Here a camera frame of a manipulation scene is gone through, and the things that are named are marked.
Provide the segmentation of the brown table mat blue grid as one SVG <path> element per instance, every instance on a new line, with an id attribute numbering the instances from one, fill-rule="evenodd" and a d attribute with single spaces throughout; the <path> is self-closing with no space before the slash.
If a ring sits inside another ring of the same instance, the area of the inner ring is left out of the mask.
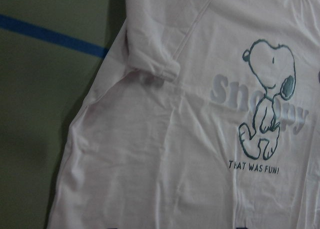
<path id="1" fill-rule="evenodd" d="M 44 229 L 68 127 L 125 0 L 0 0 L 0 226 Z"/>

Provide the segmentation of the pink Snoopy t-shirt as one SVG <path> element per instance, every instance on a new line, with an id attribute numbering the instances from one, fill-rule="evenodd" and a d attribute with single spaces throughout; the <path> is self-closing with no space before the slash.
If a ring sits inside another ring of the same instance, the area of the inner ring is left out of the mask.
<path id="1" fill-rule="evenodd" d="M 317 229 L 320 0 L 125 0 L 50 229 Z"/>

